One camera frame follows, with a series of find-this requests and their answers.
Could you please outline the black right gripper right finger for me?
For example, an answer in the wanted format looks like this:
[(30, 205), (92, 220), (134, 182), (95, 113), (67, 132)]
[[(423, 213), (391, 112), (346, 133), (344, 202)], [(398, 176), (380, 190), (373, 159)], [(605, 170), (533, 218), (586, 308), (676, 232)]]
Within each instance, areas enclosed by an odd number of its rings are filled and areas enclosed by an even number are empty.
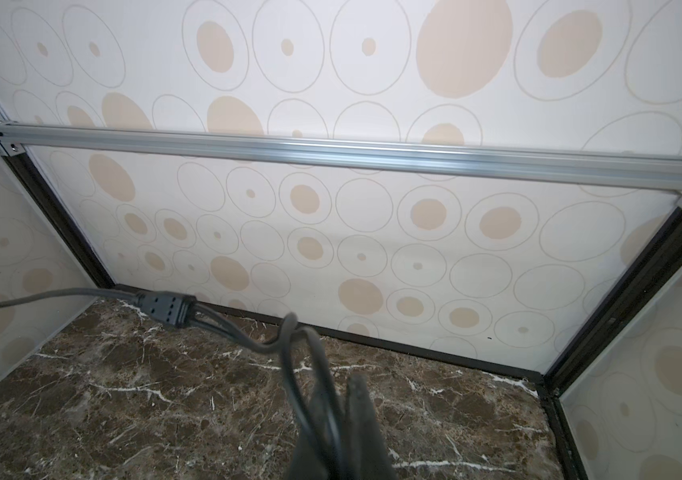
[(362, 375), (348, 378), (345, 398), (345, 447), (352, 479), (396, 479), (373, 401)]

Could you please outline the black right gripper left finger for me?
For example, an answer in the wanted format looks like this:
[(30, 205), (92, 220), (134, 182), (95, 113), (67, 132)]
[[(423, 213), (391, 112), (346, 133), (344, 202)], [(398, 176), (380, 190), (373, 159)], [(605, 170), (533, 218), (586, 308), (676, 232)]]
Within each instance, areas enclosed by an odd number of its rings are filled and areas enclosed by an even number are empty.
[(333, 437), (328, 425), (328, 420), (335, 418), (338, 421), (339, 435), (338, 444), (342, 452), (342, 465), (347, 467), (347, 433), (345, 409), (340, 402), (340, 410), (336, 416), (331, 413), (330, 407), (325, 400), (323, 388), (316, 384), (308, 401), (308, 412), (313, 425), (317, 428), (316, 435), (312, 437), (300, 430), (298, 440), (293, 450), (289, 466), (286, 470), (287, 479), (346, 479), (347, 471), (339, 469), (335, 463), (337, 459)]

